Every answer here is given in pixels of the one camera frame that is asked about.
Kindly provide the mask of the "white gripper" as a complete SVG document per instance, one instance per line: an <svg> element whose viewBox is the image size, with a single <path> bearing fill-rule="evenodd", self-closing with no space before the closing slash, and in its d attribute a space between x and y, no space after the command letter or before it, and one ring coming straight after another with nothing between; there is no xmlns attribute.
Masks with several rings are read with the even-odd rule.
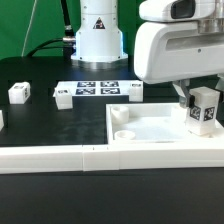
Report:
<svg viewBox="0 0 224 224"><path fill-rule="evenodd" d="M148 84L173 81L183 108L189 79L222 73L215 89L224 100L224 33L200 34L196 22L145 22L136 33L134 72Z"/></svg>

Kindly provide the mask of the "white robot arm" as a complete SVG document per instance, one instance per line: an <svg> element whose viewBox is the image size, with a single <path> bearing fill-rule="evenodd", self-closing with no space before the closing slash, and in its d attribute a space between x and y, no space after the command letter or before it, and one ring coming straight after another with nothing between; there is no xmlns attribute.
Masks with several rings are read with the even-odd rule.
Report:
<svg viewBox="0 0 224 224"><path fill-rule="evenodd" d="M117 0L81 0L81 27L71 59L92 69L127 58L117 25ZM134 45L134 72L148 84L171 82L180 102L191 107L196 97L187 86L195 77L216 74L224 100L224 0L145 0L144 23Z"/></svg>

